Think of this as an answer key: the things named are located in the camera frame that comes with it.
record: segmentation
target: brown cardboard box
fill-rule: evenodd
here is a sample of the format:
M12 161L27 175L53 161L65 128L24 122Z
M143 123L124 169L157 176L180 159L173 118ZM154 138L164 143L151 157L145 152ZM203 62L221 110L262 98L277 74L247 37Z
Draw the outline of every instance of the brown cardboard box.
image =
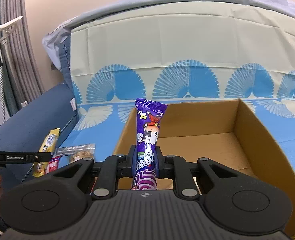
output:
M132 144L136 144L136 109L114 153L127 154ZM293 205L285 232L295 236L295 173L277 142L241 100L169 104L157 145L163 155L182 156L188 162L208 157L282 189ZM131 179L119 180L119 188L130 187ZM158 181L158 189L170 187L171 180Z

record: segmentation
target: purple wrapper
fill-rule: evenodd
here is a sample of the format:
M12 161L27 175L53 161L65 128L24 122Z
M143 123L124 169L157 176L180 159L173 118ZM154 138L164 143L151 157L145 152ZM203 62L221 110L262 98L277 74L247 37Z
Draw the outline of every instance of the purple wrapper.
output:
M147 99L136 99L137 168L133 190L156 189L154 150L159 137L160 121L167 105Z

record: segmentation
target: white tag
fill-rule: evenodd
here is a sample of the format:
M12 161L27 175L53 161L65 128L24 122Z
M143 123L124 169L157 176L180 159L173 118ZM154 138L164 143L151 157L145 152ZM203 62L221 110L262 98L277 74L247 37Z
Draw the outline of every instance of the white tag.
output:
M75 98L72 98L72 100L70 100L70 103L71 103L71 107L73 109L73 111L76 110L76 101L75 101Z
M22 107L27 106L27 101L21 103L21 106L22 106Z

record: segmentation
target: yellow wrapper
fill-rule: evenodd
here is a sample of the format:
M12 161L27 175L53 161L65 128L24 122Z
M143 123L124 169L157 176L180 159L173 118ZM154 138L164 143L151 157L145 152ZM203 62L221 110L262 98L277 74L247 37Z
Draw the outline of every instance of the yellow wrapper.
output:
M39 149L39 152L40 153L54 152L56 141L58 139L59 134L60 134L59 128L51 130L50 133L45 137ZM33 176L40 177L44 175L48 164L49 163L34 163Z

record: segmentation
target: cartoon character's face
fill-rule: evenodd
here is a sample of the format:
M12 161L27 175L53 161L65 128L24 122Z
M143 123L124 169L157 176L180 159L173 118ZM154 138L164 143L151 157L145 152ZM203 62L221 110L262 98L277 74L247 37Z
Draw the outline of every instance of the cartoon character's face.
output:
M136 139L137 139L137 142L140 142L140 141L142 141L142 139L143 139L143 133L138 133L137 135L136 135Z
M144 128L144 141L156 144L156 140L159 137L159 128L154 125L149 125Z

